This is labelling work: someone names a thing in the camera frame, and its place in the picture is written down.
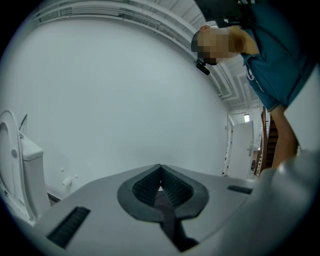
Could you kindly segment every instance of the gray plastic surface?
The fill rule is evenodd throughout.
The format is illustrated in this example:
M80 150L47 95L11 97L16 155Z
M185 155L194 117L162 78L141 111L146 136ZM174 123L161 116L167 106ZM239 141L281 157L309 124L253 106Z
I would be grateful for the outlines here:
M159 224L134 219L117 200L125 180L152 166L85 185L46 212L35 231L45 237L74 207L84 206L91 212L66 248L71 255L268 255L308 213L320 184L320 152L302 152L278 169L263 171L258 182L170 166L209 190L209 202L201 214L182 222L186 235L200 244L179 252ZM250 195L235 192L227 189L229 185L253 191Z

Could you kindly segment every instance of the teal shirt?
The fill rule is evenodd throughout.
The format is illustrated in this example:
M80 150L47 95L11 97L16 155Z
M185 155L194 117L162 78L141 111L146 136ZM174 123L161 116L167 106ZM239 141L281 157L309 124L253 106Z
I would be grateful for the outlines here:
M260 54L242 53L247 78L265 108L270 112L279 104L289 106L298 95L315 61L303 51L291 24L271 5L261 2L250 7L256 26L244 29L256 42Z

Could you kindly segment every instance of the door handle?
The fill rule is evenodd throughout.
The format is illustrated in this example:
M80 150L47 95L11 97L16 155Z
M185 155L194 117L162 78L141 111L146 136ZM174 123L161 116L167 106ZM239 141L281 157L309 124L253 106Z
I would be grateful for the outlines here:
M250 147L247 148L246 150L249 150L249 157L251 157L252 146L250 145Z

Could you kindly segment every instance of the toilet tank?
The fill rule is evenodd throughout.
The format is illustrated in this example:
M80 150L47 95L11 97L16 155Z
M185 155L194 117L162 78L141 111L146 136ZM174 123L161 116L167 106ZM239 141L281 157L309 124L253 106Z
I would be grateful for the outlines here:
M44 176L44 151L22 133L20 141L25 192L37 221L51 207Z

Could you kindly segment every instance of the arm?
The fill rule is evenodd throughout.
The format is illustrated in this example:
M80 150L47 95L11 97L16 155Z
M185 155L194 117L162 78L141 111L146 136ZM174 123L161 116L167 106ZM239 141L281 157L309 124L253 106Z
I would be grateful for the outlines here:
M279 136L275 146L272 163L273 168L278 167L282 161L294 157L297 154L298 141L284 115L285 110L286 107L280 104L271 111Z

